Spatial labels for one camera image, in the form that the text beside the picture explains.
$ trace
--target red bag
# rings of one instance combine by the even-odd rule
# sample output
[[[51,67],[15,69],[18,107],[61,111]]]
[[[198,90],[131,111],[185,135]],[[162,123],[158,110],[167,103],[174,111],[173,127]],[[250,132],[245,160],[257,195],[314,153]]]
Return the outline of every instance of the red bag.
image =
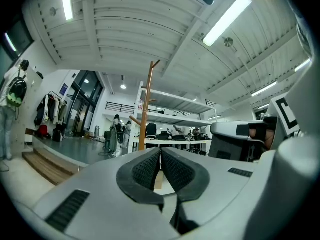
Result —
[[[39,130],[38,130],[38,133],[43,135],[43,136],[46,136],[48,134],[48,127],[46,125],[41,125]]]

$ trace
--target fluorescent light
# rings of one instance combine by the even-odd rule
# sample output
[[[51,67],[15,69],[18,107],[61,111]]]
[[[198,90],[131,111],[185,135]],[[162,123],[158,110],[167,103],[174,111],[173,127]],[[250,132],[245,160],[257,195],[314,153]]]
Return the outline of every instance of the fluorescent light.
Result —
[[[203,43],[211,47],[251,3],[252,0],[236,0],[217,22],[217,24],[215,24],[213,29],[211,29],[209,34],[206,35],[206,37],[203,39]]]
[[[258,90],[257,92],[251,94],[251,96],[254,97],[254,96],[256,96],[256,95],[258,95],[258,94],[260,94],[260,93],[262,93],[262,92],[264,92],[264,91],[266,91],[266,90],[268,90],[268,89],[270,89],[271,87],[274,87],[276,84],[277,84],[277,82],[274,82],[274,83],[272,83],[272,84],[264,87],[263,89]]]
[[[218,115],[217,117],[211,117],[211,118],[209,118],[209,120],[220,118],[220,117],[222,117],[222,115]]]
[[[305,62],[303,62],[301,65],[297,66],[295,68],[295,72],[297,72],[298,70],[302,69],[305,65],[307,65],[311,60],[308,58]]]
[[[261,107],[259,107],[259,108],[258,108],[258,110],[261,110],[261,109],[264,109],[264,108],[266,108],[266,107],[269,107],[269,105],[270,105],[270,104],[267,104],[267,105],[261,106]]]
[[[16,49],[16,47],[14,46],[14,44],[11,42],[11,39],[10,39],[10,37],[8,36],[8,34],[7,34],[7,33],[5,33],[4,35],[5,35],[6,40],[8,41],[8,43],[9,43],[9,45],[10,45],[11,49],[12,49],[14,52],[16,52],[16,51],[17,51],[17,49]]]
[[[72,12],[71,0],[62,0],[62,3],[63,3],[65,19],[67,21],[73,19],[74,18],[74,14]]]

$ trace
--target wooden stair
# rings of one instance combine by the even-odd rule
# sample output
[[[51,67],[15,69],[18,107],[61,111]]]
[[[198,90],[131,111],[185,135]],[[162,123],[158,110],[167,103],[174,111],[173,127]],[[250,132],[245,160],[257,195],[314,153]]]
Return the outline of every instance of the wooden stair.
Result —
[[[23,152],[22,157],[42,177],[55,186],[83,169],[83,167],[68,162],[44,148],[35,148],[33,152]]]

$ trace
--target door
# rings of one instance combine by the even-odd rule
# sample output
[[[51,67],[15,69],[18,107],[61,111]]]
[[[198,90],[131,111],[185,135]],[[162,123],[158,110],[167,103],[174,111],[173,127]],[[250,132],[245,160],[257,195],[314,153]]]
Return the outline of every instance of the door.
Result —
[[[90,104],[82,97],[81,94],[74,101],[71,111],[68,129],[71,130],[76,137],[84,136],[84,123],[86,121],[87,111]]]

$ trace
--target coat rack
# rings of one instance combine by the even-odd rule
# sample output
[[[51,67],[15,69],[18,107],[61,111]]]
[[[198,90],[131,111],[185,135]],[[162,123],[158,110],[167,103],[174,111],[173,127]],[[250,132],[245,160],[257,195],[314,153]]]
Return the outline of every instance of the coat rack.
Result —
[[[136,124],[138,124],[140,126],[140,139],[139,139],[139,148],[138,148],[139,151],[145,149],[146,124],[147,124],[147,119],[148,119],[149,102],[156,101],[154,99],[150,100],[150,89],[151,89],[151,80],[152,80],[154,68],[159,64],[159,62],[160,62],[160,60],[158,60],[155,64],[153,61],[151,61],[151,63],[150,63],[148,81],[147,81],[146,87],[145,87],[145,98],[144,98],[144,103],[143,103],[141,122],[139,122],[132,115],[130,116],[130,119],[133,120]]]

